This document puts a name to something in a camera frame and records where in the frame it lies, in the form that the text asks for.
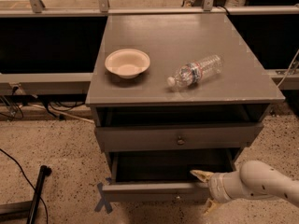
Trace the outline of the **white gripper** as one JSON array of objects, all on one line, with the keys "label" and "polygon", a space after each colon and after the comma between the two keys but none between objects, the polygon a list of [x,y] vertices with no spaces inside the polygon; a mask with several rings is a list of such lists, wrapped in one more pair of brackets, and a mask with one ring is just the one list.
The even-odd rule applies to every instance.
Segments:
[{"label": "white gripper", "polygon": [[206,200],[204,214],[211,212],[221,206],[221,203],[228,203],[237,199],[241,194],[241,183],[239,172],[215,173],[202,170],[190,170],[190,173],[197,177],[201,182],[207,183],[213,199]]}]

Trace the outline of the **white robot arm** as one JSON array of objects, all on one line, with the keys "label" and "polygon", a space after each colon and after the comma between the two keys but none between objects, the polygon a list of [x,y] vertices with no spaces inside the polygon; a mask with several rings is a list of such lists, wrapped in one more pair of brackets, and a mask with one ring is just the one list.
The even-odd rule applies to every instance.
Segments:
[{"label": "white robot arm", "polygon": [[299,181],[280,173],[262,161],[246,161],[238,171],[212,173],[190,170],[208,187],[205,215],[223,203],[236,199],[272,200],[280,198],[299,207]]}]

